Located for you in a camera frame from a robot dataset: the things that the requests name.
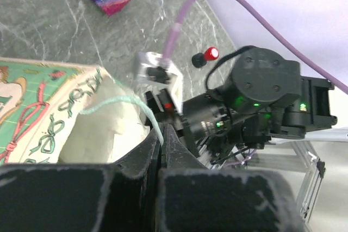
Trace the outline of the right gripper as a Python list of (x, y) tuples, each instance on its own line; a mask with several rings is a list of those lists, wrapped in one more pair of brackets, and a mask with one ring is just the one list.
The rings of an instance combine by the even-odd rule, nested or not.
[(167, 123), (174, 127), (178, 137), (190, 138), (189, 124), (185, 116), (179, 112), (168, 90), (145, 93), (147, 106), (152, 110), (159, 123)]

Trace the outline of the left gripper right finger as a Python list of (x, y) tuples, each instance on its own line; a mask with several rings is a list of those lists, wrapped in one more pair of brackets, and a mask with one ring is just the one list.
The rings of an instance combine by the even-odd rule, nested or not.
[(160, 170), (158, 231), (304, 231), (291, 187), (277, 172), (183, 168), (189, 152), (163, 129), (167, 167)]

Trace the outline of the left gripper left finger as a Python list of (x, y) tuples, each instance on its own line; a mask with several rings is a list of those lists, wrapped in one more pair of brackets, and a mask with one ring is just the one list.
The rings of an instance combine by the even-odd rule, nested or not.
[(150, 231), (160, 144), (113, 164), (1, 167), (1, 231)]

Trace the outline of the green printed paper bag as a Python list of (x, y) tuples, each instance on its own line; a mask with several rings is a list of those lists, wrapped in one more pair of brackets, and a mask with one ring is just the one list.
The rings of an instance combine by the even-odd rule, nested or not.
[(100, 66), (1, 59), (1, 164), (111, 163), (153, 129), (150, 108)]

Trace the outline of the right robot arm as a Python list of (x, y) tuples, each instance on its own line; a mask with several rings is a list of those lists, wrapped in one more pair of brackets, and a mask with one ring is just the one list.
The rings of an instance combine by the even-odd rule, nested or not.
[(233, 65), (221, 86), (206, 88), (181, 106), (165, 89), (145, 94), (157, 121), (171, 124), (195, 157), (208, 153), (210, 163), (220, 165), (235, 156), (233, 148), (239, 153), (263, 149), (273, 137), (299, 140), (337, 124), (328, 95), (333, 84), (301, 76), (297, 61), (245, 46), (215, 67), (229, 60)]

